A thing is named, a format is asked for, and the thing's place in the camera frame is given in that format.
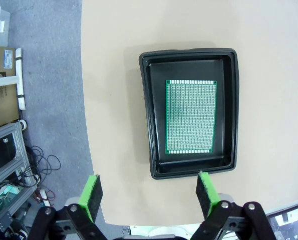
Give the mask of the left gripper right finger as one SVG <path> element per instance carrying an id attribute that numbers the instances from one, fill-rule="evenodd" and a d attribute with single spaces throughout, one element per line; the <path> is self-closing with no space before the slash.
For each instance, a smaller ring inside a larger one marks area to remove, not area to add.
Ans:
<path id="1" fill-rule="evenodd" d="M 238 240 L 275 239 L 261 204 L 250 201 L 239 206 L 221 200 L 207 172 L 197 176 L 196 195 L 204 221 L 192 235 L 194 240 L 221 240 L 226 234 L 235 234 Z"/>

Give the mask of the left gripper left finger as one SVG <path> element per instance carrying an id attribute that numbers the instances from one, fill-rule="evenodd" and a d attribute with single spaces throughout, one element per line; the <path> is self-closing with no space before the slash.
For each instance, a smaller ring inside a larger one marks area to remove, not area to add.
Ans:
<path id="1" fill-rule="evenodd" d="M 81 240 L 105 240 L 95 224 L 102 196 L 100 176 L 89 176 L 77 203 L 60 210 L 50 206 L 39 209 L 27 239 L 64 240 L 67 235 L 77 234 Z"/>

